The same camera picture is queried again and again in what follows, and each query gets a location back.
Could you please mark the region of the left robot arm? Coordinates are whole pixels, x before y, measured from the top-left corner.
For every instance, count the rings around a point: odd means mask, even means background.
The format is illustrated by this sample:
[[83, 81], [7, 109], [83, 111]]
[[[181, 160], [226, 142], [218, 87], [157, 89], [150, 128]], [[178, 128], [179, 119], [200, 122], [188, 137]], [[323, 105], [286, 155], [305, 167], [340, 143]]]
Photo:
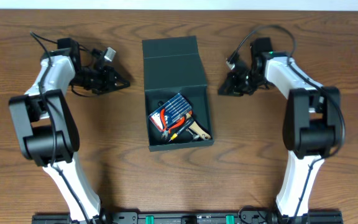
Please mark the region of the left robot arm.
[[87, 181], [78, 158], [80, 137], [65, 95], [80, 86], [95, 95], [129, 87], [110, 66], [116, 54], [93, 49], [91, 66], [81, 64], [83, 50], [71, 38], [55, 41], [57, 49], [45, 50], [34, 84], [9, 100], [9, 110], [22, 155], [33, 160], [55, 182], [68, 208], [67, 223], [110, 223], [111, 216]]

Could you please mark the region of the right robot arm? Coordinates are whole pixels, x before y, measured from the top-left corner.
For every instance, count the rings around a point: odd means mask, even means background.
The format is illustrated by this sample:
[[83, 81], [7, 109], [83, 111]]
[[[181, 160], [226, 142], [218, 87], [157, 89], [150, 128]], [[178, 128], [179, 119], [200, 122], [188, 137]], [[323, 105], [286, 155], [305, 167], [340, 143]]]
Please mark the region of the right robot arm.
[[288, 160], [275, 207], [262, 223], [310, 223], [308, 200], [325, 160], [341, 147], [344, 118], [340, 92], [310, 78], [290, 53], [274, 51], [270, 38], [250, 44], [251, 66], [235, 50], [226, 60], [230, 69], [219, 95], [252, 95], [262, 87], [275, 86], [286, 98], [282, 136]]

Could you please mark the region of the blue precision screwdriver set case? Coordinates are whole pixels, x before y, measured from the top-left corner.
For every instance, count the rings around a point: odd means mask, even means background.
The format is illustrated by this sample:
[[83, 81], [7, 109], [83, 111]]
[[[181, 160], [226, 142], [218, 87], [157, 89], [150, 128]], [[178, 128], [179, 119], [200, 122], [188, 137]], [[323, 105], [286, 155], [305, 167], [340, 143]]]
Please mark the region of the blue precision screwdriver set case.
[[189, 102], [178, 93], [149, 114], [149, 120], [160, 132], [164, 132], [168, 131], [190, 110], [192, 110], [192, 107]]

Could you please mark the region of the black yellow screwdriver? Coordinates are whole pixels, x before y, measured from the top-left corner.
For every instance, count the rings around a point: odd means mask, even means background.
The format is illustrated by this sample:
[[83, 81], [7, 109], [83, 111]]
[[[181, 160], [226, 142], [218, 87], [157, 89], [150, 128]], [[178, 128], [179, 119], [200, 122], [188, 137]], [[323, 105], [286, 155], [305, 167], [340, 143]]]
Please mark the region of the black yellow screwdriver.
[[170, 140], [168, 142], [173, 141], [175, 138], [177, 138], [183, 131], [185, 131], [186, 129], [188, 129], [193, 123], [195, 122], [195, 120], [193, 118], [189, 118], [185, 121], [185, 123], [180, 127], [179, 130], [177, 130], [171, 137]]

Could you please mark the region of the orange scraper wooden handle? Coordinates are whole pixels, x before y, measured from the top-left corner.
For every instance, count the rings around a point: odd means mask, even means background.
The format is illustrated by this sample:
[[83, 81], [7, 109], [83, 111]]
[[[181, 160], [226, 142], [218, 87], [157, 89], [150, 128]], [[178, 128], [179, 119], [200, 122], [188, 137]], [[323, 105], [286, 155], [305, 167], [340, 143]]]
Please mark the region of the orange scraper wooden handle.
[[[186, 119], [189, 118], [193, 118], [192, 117], [192, 110], [190, 110], [187, 114], [186, 114]], [[192, 136], [194, 140], [197, 140], [199, 138], [201, 138], [204, 141], [210, 140], [211, 136], [196, 122], [195, 122], [188, 128], [186, 129]]]

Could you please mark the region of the dark green box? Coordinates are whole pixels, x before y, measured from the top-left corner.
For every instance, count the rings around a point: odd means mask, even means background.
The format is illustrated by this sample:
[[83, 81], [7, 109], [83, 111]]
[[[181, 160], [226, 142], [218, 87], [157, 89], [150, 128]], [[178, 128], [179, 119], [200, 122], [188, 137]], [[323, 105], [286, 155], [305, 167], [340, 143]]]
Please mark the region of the dark green box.
[[149, 150], [157, 152], [213, 145], [213, 138], [195, 140], [187, 131], [172, 142], [164, 141], [162, 133], [149, 118], [163, 103], [181, 94], [192, 107], [195, 123], [213, 136], [206, 75], [196, 37], [143, 40], [142, 50]]

